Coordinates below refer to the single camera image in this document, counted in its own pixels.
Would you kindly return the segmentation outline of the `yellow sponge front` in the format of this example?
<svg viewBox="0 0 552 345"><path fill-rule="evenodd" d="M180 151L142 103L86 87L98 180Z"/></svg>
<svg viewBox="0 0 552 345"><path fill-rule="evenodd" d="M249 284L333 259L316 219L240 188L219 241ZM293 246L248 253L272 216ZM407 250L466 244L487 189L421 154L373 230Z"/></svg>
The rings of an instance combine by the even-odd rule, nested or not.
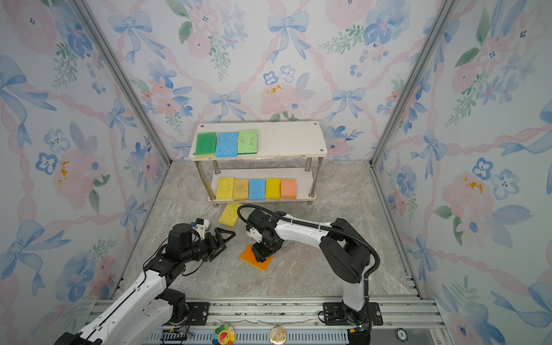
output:
<svg viewBox="0 0 552 345"><path fill-rule="evenodd" d="M265 198L279 200L281 195L281 180L279 178L267 178L265 185Z"/></svg>

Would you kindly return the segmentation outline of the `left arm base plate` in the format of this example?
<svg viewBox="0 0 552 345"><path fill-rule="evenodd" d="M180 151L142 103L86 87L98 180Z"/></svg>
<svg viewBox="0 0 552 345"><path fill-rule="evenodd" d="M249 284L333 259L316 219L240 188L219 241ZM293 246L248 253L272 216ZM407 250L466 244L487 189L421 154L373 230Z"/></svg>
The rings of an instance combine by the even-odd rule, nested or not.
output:
<svg viewBox="0 0 552 345"><path fill-rule="evenodd" d="M205 326L211 304L208 302L176 303L167 325Z"/></svg>

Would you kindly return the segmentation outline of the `salmon pink sponge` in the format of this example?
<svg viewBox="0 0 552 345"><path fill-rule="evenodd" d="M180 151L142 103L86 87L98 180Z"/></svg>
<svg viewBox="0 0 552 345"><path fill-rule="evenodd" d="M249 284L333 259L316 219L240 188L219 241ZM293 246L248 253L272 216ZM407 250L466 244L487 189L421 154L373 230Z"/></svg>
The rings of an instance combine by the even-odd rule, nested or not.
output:
<svg viewBox="0 0 552 345"><path fill-rule="evenodd" d="M280 181L280 198L282 200L296 200L297 198L296 179L282 179Z"/></svg>

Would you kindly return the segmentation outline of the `orange sponge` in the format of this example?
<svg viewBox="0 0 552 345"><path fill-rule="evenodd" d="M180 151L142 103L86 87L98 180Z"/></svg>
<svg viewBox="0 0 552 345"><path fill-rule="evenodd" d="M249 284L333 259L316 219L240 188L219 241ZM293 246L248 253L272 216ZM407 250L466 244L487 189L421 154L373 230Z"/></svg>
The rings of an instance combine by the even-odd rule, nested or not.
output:
<svg viewBox="0 0 552 345"><path fill-rule="evenodd" d="M258 262L255 258L255 255L252 251L252 245L249 244L247 248L243 251L243 253L240 256L240 260L245 262L246 264L249 264L250 266L258 269L259 271L265 272L271 261L273 260L272 257L268 257L264 262Z"/></svg>

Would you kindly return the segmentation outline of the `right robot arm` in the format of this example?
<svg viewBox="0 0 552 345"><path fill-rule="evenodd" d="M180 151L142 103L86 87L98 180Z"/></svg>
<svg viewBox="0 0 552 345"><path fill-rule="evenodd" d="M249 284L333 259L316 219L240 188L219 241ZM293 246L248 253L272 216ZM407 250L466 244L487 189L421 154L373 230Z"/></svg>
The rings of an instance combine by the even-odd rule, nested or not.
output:
<svg viewBox="0 0 552 345"><path fill-rule="evenodd" d="M319 249L343 283L344 315L338 320L353 326L369 324L369 276L379 268L381 258L348 221L307 221L254 204L240 206L237 216L255 241L250 250L254 264L268 262L289 241Z"/></svg>

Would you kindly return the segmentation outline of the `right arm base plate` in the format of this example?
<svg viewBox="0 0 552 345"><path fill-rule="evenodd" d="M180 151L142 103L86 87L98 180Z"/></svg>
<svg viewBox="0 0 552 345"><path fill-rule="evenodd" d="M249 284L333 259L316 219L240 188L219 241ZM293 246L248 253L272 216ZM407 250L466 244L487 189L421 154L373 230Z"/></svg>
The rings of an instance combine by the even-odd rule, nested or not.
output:
<svg viewBox="0 0 552 345"><path fill-rule="evenodd" d="M344 303L326 302L318 314L319 320L328 326L382 326L382 312L377 303L365 303L360 311L346 306Z"/></svg>

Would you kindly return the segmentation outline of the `dark green sponge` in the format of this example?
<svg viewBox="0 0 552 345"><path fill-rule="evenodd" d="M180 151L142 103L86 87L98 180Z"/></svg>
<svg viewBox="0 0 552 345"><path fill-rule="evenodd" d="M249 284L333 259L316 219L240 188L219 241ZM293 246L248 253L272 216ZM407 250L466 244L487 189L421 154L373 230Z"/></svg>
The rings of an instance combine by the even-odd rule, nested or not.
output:
<svg viewBox="0 0 552 345"><path fill-rule="evenodd" d="M204 132L196 136L194 155L196 158L214 157L216 154L217 133Z"/></svg>

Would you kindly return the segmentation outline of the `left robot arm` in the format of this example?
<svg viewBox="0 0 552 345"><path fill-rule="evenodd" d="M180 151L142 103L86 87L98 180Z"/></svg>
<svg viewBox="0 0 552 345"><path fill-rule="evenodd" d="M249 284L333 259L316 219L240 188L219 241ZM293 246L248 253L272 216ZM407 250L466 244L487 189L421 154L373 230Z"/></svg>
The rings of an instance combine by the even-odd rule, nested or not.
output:
<svg viewBox="0 0 552 345"><path fill-rule="evenodd" d="M235 235L221 228L200 234L191 224L176 224L138 279L92 322L77 333L64 333L57 344L142 344L164 325L205 325L209 304L189 303L171 284L187 274L188 263L213 261Z"/></svg>

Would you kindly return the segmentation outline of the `pale yellow worn sponge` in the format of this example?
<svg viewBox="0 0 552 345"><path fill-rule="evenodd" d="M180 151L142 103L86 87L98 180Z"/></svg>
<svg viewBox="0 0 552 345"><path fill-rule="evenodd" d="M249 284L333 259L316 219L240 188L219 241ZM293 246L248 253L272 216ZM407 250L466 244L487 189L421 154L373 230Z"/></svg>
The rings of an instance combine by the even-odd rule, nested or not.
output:
<svg viewBox="0 0 552 345"><path fill-rule="evenodd" d="M249 198L249 180L248 179L235 179L233 189L233 200L244 201Z"/></svg>

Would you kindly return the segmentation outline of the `light green sponge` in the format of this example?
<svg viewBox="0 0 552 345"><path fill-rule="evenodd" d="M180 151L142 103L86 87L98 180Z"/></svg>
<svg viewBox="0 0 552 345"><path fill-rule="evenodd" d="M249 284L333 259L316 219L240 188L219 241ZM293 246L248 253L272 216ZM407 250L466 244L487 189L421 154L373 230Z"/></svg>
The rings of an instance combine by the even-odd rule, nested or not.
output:
<svg viewBox="0 0 552 345"><path fill-rule="evenodd" d="M238 133L237 153L239 155L253 155L257 153L257 130L246 129Z"/></svg>

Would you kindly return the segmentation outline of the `bright yellow sponge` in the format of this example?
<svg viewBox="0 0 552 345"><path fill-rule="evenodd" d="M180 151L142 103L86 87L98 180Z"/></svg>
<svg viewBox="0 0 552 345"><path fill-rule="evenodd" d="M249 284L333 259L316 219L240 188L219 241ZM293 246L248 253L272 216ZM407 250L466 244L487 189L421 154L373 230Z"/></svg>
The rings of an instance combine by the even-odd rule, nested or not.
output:
<svg viewBox="0 0 552 345"><path fill-rule="evenodd" d="M234 199L234 181L233 177L220 178L217 184L216 199L229 201Z"/></svg>

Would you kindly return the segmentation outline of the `blue sponge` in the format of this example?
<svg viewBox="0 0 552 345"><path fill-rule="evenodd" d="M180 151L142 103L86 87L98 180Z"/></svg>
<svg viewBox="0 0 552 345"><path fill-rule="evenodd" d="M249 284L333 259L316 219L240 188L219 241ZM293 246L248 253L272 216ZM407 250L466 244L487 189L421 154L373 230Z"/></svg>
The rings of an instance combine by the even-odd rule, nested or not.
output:
<svg viewBox="0 0 552 345"><path fill-rule="evenodd" d="M221 132L217 137L216 158L236 158L238 156L238 132Z"/></svg>
<svg viewBox="0 0 552 345"><path fill-rule="evenodd" d="M266 192L266 179L250 179L249 183L249 201L264 201Z"/></svg>

